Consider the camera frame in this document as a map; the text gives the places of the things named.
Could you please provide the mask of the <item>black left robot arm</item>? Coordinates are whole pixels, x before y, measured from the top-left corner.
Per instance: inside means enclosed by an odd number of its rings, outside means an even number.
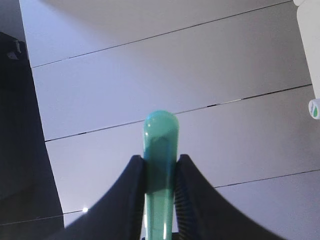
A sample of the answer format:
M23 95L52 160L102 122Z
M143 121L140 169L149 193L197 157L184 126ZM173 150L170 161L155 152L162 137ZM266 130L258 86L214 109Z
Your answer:
M20 3L0 3L0 237L43 240L64 227L45 146Z

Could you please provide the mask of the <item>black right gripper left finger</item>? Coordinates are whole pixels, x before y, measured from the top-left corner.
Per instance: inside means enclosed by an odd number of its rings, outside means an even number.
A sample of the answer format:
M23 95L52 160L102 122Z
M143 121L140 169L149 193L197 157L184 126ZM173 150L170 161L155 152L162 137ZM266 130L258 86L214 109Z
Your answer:
M145 166L131 157L113 186L88 212L51 240L139 240L145 202Z

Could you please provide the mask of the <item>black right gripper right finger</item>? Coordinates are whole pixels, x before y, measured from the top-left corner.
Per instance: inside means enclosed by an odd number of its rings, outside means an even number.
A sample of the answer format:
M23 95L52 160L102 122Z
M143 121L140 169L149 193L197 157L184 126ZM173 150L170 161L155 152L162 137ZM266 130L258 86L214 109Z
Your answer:
M175 167L174 240L280 240L226 200L187 154Z

